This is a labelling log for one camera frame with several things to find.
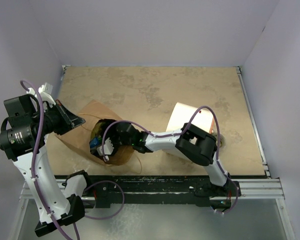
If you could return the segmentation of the brown paper bag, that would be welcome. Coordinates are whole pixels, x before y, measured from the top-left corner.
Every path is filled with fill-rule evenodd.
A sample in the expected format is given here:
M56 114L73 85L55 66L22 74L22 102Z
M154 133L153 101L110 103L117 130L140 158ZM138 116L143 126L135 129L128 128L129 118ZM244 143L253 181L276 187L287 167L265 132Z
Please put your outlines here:
M140 175L143 166L129 145L115 140L116 128L108 125L121 119L104 104L91 100L80 106L65 106L84 118L85 123L64 135L47 138L49 162L55 175L69 175L80 170L89 175Z

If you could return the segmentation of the dark blue kettle chips bag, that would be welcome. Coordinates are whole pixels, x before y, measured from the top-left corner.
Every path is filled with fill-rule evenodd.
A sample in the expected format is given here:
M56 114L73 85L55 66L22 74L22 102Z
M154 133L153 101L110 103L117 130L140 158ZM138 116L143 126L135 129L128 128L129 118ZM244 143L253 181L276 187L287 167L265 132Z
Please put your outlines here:
M89 141L89 148L92 151L93 149L96 149L98 146L102 144L102 138L95 136Z

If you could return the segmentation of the green yellow snack bag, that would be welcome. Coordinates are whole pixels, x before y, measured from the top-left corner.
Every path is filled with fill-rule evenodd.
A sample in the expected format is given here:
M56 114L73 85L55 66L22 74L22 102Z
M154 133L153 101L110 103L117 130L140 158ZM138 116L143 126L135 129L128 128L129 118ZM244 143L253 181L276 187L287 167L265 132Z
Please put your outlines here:
M108 122L105 119L99 120L92 128L92 131L90 133L90 140L94 139L95 137L101 138L107 127L108 127Z

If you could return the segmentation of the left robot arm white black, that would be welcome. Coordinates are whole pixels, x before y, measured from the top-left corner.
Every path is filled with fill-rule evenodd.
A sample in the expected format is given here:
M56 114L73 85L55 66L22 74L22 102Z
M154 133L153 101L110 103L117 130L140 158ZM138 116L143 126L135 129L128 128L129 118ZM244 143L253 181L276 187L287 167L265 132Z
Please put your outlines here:
M49 163L45 136L64 135L86 121L59 100L50 102L47 109L31 94L3 103L8 116L0 129L0 149L23 175L35 200L39 213L35 234L42 237L75 224L85 216L82 196L91 194L93 184L81 170L67 177L62 190Z

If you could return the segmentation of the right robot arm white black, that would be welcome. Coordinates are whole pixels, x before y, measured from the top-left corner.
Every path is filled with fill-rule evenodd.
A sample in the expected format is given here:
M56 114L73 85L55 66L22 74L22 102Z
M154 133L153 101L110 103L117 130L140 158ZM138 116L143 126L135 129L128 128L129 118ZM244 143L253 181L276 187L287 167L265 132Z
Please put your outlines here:
M131 146L142 154L163 150L174 151L205 169L216 195L225 195L230 186L238 191L238 187L219 159L221 146L219 132L215 137L190 122L173 131L153 132L135 122L118 120L112 122L103 133L100 147L104 161L109 161L110 156L114 155L120 146Z

